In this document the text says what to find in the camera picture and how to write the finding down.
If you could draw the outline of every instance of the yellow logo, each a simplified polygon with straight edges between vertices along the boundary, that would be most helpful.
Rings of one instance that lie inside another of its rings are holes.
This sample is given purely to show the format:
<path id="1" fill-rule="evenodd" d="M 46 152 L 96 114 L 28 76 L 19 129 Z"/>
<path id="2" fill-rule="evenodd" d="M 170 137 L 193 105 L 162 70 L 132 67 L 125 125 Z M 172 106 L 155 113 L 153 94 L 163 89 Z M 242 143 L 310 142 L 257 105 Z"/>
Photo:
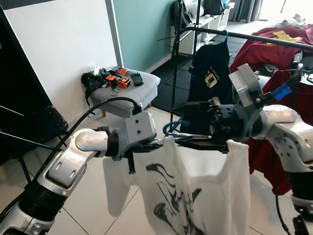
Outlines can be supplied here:
<path id="1" fill-rule="evenodd" d="M 277 36 L 275 37 L 275 39 L 284 40 L 288 42 L 298 42 L 303 39 L 301 37 L 292 38 L 291 36 L 289 36 L 289 34 L 286 34 L 283 30 L 278 31 L 278 32 L 273 32 L 273 35 Z"/>
<path id="2" fill-rule="evenodd" d="M 205 82 L 206 82 L 206 85 L 207 85 L 209 88 L 212 88 L 212 87 L 214 87 L 214 86 L 217 84 L 217 79 L 216 79 L 216 77 L 214 76 L 214 74 L 210 73 L 210 74 L 205 78 Z"/>

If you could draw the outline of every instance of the white t-shirt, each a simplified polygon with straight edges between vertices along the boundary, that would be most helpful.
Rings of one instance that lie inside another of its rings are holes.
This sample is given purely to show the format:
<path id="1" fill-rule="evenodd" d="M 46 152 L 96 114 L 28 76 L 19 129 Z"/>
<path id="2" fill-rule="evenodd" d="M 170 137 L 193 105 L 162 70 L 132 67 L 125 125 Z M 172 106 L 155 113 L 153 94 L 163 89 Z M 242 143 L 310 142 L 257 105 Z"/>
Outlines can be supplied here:
<path id="1" fill-rule="evenodd" d="M 247 234 L 248 146 L 228 141 L 227 155 L 205 157 L 200 151 L 177 147 L 172 137 L 162 144 L 152 152 L 134 154 L 134 175 L 128 174 L 127 160 L 104 160 L 110 214 L 121 213 L 130 186 L 138 185 L 157 235 Z"/>

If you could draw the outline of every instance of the red clothing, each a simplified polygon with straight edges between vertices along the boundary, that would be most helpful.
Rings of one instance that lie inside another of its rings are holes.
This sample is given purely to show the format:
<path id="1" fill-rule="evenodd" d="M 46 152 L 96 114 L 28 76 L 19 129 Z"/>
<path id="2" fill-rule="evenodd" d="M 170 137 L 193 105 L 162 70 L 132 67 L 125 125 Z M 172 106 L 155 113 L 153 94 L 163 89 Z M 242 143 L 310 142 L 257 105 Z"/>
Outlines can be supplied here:
<path id="1" fill-rule="evenodd" d="M 313 45 L 313 24 L 309 24 L 308 29 L 296 28 L 294 26 L 265 28 L 252 35 Z M 245 63 L 249 64 L 253 71 L 258 70 L 262 64 L 271 64 L 275 65 L 279 70 L 288 70 L 294 55 L 300 52 L 300 50 L 294 47 L 248 40 L 236 56 L 234 63 L 230 67 L 230 72 L 235 72 L 237 67 Z"/>
<path id="2" fill-rule="evenodd" d="M 272 92 L 276 88 L 280 87 L 285 81 L 289 79 L 289 73 L 287 71 L 277 71 L 273 77 L 264 86 L 263 92 Z M 281 104 L 293 108 L 302 117 L 303 121 L 309 125 L 313 124 L 313 86 L 298 83 L 296 88 L 296 95 L 294 101 L 294 107 L 291 107 L 292 93 L 285 96 L 282 100 L 273 100 L 268 105 Z M 275 175 L 272 171 L 272 155 L 275 158 L 275 171 L 279 178 L 280 195 L 287 193 L 290 190 L 287 175 L 283 170 L 280 159 L 275 153 L 272 145 L 267 140 L 254 140 L 249 139 L 247 144 L 249 149 L 249 164 L 250 173 L 252 174 L 255 169 L 261 169 L 264 172 L 264 177 L 267 178 L 272 186 L 275 186 Z"/>

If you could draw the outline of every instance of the white ottoman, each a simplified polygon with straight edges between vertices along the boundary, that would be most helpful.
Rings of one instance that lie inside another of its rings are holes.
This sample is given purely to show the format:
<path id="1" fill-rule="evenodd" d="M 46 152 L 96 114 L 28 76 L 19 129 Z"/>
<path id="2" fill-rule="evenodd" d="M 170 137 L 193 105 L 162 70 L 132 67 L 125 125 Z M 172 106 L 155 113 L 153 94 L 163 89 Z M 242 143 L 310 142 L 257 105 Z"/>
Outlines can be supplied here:
<path id="1" fill-rule="evenodd" d="M 157 86 L 160 83 L 160 78 L 155 75 L 140 73 L 143 85 L 135 87 L 133 81 L 127 89 L 120 88 L 120 92 L 116 96 L 112 96 L 111 88 L 100 88 L 91 94 L 91 100 L 94 105 L 99 104 L 113 97 L 128 97 L 141 104 L 142 108 L 147 107 L 151 101 L 157 96 Z M 117 100 L 100 106 L 102 114 L 105 117 L 105 112 L 117 115 L 122 118 L 128 118 L 132 115 L 134 105 L 125 100 Z"/>

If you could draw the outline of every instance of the remote control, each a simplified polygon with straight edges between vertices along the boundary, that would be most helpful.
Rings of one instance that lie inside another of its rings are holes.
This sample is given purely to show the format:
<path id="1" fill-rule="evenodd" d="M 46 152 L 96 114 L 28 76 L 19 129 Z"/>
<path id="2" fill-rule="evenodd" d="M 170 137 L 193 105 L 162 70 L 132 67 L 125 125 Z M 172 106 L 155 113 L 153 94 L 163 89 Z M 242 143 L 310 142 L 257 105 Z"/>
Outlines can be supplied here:
<path id="1" fill-rule="evenodd" d="M 131 77 L 132 77 L 134 85 L 136 87 L 139 87 L 139 86 L 141 86 L 143 84 L 143 80 L 142 80 L 142 78 L 141 78 L 141 76 L 140 76 L 140 74 L 138 72 L 137 73 L 133 73 L 131 75 Z"/>

